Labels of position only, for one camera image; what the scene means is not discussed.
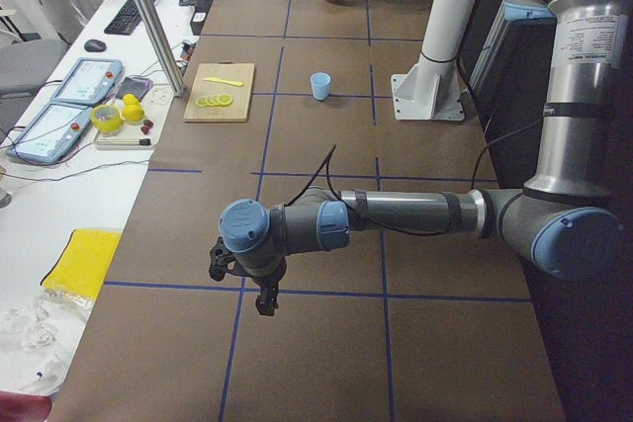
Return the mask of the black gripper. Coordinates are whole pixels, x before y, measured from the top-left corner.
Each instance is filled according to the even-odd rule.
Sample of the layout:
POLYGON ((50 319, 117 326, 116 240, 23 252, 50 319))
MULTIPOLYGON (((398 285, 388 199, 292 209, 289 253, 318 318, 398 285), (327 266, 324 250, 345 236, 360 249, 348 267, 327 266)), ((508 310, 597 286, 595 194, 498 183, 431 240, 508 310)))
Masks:
POLYGON ((255 306, 260 315, 273 316, 278 308, 279 283, 285 276, 287 264, 284 256, 275 256, 263 267, 248 267, 245 253, 234 254, 219 237, 210 251, 209 275, 220 282, 226 274, 251 279, 260 289, 255 306))

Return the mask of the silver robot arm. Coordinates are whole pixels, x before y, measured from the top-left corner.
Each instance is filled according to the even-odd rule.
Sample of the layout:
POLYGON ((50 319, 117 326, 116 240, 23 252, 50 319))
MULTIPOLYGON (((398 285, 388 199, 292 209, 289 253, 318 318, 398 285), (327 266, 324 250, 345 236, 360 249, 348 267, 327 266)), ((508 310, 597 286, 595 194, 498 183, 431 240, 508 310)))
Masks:
POLYGON ((251 279, 260 289, 257 310, 270 316, 289 255, 342 248, 352 232, 365 229, 496 236, 541 271, 565 280, 610 266, 624 231, 605 207, 609 193, 600 175, 632 0, 511 1, 557 22, 537 168, 521 188, 390 193, 307 184, 271 209, 239 200, 220 216, 211 278, 251 279))

